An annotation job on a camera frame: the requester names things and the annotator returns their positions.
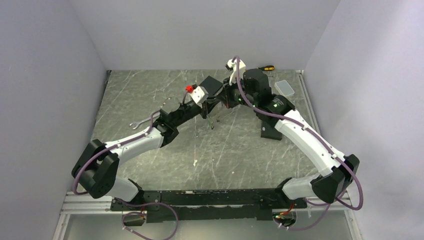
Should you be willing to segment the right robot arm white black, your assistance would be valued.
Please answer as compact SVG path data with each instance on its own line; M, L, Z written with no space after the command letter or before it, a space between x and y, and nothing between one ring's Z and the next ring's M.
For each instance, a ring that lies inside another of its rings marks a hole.
M275 200L280 207L287 208L296 199L309 197L332 204L354 181L358 158L345 155L325 141L286 97L272 92L268 76L261 70L243 71L238 78L232 69L223 82L221 97L229 108L253 107L261 121L292 141L316 168L315 175L289 177L278 185Z

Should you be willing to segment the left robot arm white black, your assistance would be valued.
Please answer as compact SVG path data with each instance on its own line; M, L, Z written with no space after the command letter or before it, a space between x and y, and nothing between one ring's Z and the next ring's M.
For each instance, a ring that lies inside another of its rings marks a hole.
M111 196L123 200L131 210L139 209L144 203L143 189L133 180L119 178L118 168L145 152L168 145L179 134L180 125L198 115L207 118L216 104L215 97L207 97L202 103L181 103L173 111L160 109L159 117L151 119L150 125L138 133L109 142L92 140L71 171L73 193L89 194L94 199Z

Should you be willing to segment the key bunch with rings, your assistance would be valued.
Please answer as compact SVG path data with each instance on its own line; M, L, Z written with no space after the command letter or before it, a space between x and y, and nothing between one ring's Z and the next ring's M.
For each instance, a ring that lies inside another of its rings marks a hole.
M220 113L219 111L209 112L206 118L209 127L211 130L214 130L217 123L220 122Z

